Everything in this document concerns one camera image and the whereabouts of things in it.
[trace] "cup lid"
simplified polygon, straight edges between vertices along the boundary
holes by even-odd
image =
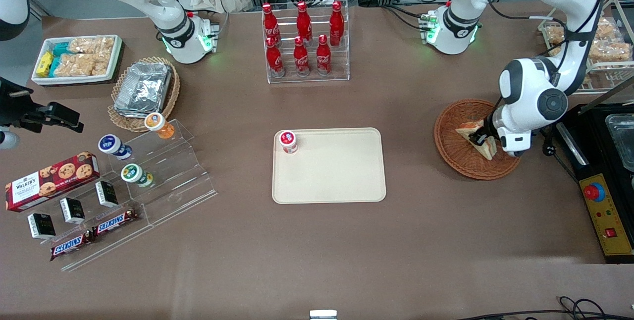
[[[121,178],[127,182],[138,182],[143,175],[143,169],[137,164],[128,164],[121,169]]]
[[[99,141],[98,148],[106,154],[112,154],[121,147],[121,140],[113,134],[106,134]]]
[[[295,144],[295,133],[290,130],[285,130],[279,135],[279,142],[283,146],[291,146]]]
[[[161,113],[152,112],[145,117],[145,128],[156,132],[165,126],[165,117]]]

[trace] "walkers cookie box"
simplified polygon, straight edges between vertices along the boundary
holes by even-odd
[[[79,153],[7,184],[6,209],[22,212],[97,178],[97,158],[89,152]]]

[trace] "round wicker basket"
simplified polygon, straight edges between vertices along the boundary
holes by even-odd
[[[176,68],[171,62],[169,62],[165,58],[156,57],[156,56],[142,58],[141,60],[137,62],[146,62],[146,63],[158,62],[158,63],[165,63],[165,65],[172,67],[172,78],[170,79],[170,85],[169,85],[169,90],[167,92],[167,96],[165,96],[165,104],[163,105],[163,112],[161,112],[163,116],[165,117],[165,119],[169,120],[168,116],[170,115],[170,113],[172,113],[172,110],[174,109],[174,106],[176,105],[176,99],[178,99],[178,93],[181,90],[181,79],[178,77],[178,72],[176,72]],[[113,102],[117,100],[118,93],[121,90],[121,85],[125,77],[127,76],[127,72],[129,69],[130,67],[125,69],[125,71],[118,78],[117,83],[115,84],[115,87],[112,90],[112,94],[110,96],[112,97]],[[143,123],[142,118],[124,117],[115,111],[114,105],[108,107],[108,115],[110,116],[111,121],[115,125],[121,128],[124,128],[126,130],[129,130],[131,132],[143,133],[143,132],[147,132],[148,130],[147,128],[145,128],[145,124]]]
[[[492,112],[489,101],[464,99],[445,108],[434,125],[434,141],[442,159],[456,171],[469,178],[494,180],[509,175],[519,164],[519,158],[509,156],[496,140],[498,153],[493,160],[485,159],[456,132],[462,123],[479,121]]]

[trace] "brown table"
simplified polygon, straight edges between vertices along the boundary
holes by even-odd
[[[260,14],[232,15],[218,53],[177,65],[183,85],[173,114],[196,136],[219,196],[72,273],[48,262],[23,218],[1,212],[0,317],[306,319],[311,309],[337,309],[342,320],[450,320],[556,309],[557,295],[631,316],[634,266],[602,263],[577,185],[539,142],[493,182],[464,178],[435,150],[442,108],[467,97],[494,101],[504,65],[543,49],[538,22],[487,10],[473,46],[446,56],[380,8],[355,8],[352,19],[349,82],[274,87],[264,76]],[[45,37],[118,34],[124,66],[168,57],[145,18],[44,25]],[[35,101],[79,111],[86,128],[18,131],[22,144],[2,152],[0,180],[95,151],[105,133],[135,136],[108,119],[111,85],[34,88]],[[361,126],[382,133],[385,200],[273,202],[275,132]]]

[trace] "coca-cola bottle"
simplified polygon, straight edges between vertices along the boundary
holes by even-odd
[[[330,15],[330,44],[338,47],[344,36],[344,16],[341,13],[341,2],[335,1],[332,4],[332,14]]]
[[[304,47],[304,40],[301,36],[295,36],[295,51],[293,51],[295,58],[295,69],[299,76],[308,76],[311,73],[311,68],[308,67],[308,51]]]
[[[319,35],[319,47],[317,47],[317,72],[326,76],[330,74],[332,66],[330,63],[330,47],[326,34]]]
[[[310,16],[306,13],[305,1],[299,1],[297,11],[297,34],[303,39],[304,45],[309,47],[313,42],[313,25]]]
[[[281,53],[275,46],[274,38],[266,39],[266,61],[271,67],[271,77],[281,78],[286,73],[284,65],[281,63]]]
[[[262,4],[262,11],[264,12],[264,32],[267,38],[273,38],[275,46],[281,45],[281,36],[279,35],[279,25],[277,18],[273,15],[271,4],[265,2]]]

